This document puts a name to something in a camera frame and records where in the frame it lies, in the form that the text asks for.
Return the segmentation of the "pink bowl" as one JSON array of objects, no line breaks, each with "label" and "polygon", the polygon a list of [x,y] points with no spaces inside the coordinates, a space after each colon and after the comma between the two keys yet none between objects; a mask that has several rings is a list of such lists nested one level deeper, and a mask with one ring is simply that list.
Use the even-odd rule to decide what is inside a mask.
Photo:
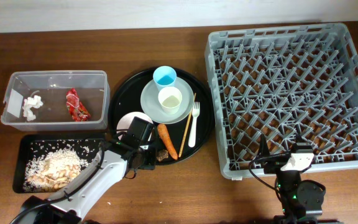
[{"label": "pink bowl", "polygon": [[119,120],[116,129],[128,129],[129,126],[130,126],[131,123],[132,123],[132,120],[133,120],[135,117],[138,117],[138,118],[140,118],[140,119],[143,119],[143,120],[145,120],[145,121],[148,121],[149,123],[153,123],[152,119],[151,119],[149,116],[147,116],[145,113],[141,113],[141,112],[135,111],[135,112],[131,112],[131,113],[128,113],[128,114],[124,115],[124,116]]}]

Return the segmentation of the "white plastic cup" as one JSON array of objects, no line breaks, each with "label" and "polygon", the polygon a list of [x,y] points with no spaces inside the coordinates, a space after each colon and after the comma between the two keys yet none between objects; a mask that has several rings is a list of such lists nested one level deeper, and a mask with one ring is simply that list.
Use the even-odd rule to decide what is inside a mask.
[{"label": "white plastic cup", "polygon": [[175,114],[182,102],[182,93],[174,86],[162,88],[158,93],[158,102],[166,114]]}]

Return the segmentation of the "light blue plastic cup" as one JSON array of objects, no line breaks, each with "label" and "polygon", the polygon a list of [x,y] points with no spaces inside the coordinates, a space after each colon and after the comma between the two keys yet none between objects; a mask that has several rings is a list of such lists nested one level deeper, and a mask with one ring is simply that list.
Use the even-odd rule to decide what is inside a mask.
[{"label": "light blue plastic cup", "polygon": [[165,87],[174,86],[177,79],[177,73],[174,68],[169,66],[160,66],[153,72],[153,80],[158,91]]}]

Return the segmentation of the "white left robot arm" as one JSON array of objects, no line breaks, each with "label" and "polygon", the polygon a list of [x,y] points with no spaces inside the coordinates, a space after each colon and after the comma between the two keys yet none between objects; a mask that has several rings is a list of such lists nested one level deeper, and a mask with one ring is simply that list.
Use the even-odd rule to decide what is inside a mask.
[{"label": "white left robot arm", "polygon": [[129,171],[153,170],[156,150],[113,140],[99,145],[91,164],[49,198],[28,198],[12,223],[81,223],[94,204]]}]

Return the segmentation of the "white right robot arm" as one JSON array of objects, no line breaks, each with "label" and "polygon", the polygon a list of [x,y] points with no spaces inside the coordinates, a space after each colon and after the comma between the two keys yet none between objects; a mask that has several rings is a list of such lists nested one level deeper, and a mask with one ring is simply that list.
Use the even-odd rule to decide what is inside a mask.
[{"label": "white right robot arm", "polygon": [[318,223],[326,187],[313,180],[302,180],[301,174],[311,168],[314,151],[299,135],[288,152],[271,154],[265,136],[261,136],[254,162],[261,163],[264,174],[276,175],[273,190],[283,214],[273,217],[273,223]]}]

